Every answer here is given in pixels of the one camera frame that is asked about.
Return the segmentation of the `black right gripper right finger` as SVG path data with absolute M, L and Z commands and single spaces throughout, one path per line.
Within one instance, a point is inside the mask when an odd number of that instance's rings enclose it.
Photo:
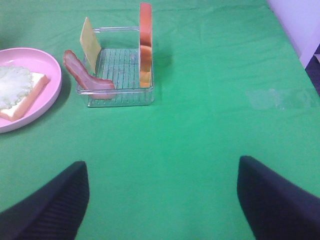
M 237 197 L 257 240 L 318 240 L 320 199 L 251 156 L 241 156 Z

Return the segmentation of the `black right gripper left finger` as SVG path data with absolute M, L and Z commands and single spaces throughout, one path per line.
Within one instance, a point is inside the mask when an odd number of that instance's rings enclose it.
M 87 165 L 76 161 L 0 213 L 2 240 L 73 240 L 90 199 Z

